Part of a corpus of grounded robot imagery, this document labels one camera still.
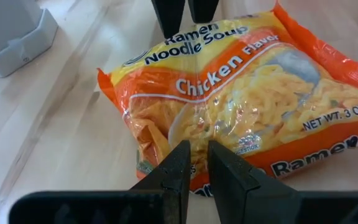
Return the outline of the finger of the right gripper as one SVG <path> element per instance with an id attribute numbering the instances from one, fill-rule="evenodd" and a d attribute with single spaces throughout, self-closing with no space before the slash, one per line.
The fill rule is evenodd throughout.
<path id="1" fill-rule="evenodd" d="M 151 0 L 165 39 L 180 30 L 185 0 Z"/>
<path id="2" fill-rule="evenodd" d="M 196 24 L 211 22 L 218 3 L 219 0 L 188 0 L 193 22 Z"/>

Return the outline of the orange Maruchan ramen packet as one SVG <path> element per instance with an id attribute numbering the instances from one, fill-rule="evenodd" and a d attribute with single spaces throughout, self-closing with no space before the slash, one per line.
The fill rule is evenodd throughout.
<path id="1" fill-rule="evenodd" d="M 187 140 L 194 194 L 212 194 L 210 140 L 275 178 L 358 148 L 358 62 L 280 5 L 192 26 L 98 83 L 137 139 L 138 178 Z"/>

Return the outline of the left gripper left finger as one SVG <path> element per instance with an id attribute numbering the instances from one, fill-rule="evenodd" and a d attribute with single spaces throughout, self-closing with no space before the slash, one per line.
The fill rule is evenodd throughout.
<path id="1" fill-rule="evenodd" d="M 162 193 L 164 224 L 186 224 L 190 161 L 190 142 L 183 140 L 150 174 L 132 187 L 133 190 L 158 190 Z"/>

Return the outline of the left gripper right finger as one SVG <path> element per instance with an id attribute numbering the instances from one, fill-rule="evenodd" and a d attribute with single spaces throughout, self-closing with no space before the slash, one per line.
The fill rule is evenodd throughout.
<path id="1" fill-rule="evenodd" d="M 295 224 L 298 192 L 217 141 L 208 143 L 209 182 L 222 224 Z"/>

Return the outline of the white hexagonal plant pot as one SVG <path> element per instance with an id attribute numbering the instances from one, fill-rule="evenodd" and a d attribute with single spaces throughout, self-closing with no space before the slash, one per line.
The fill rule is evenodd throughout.
<path id="1" fill-rule="evenodd" d="M 58 24 L 35 0 L 0 0 L 0 78 L 48 50 Z"/>

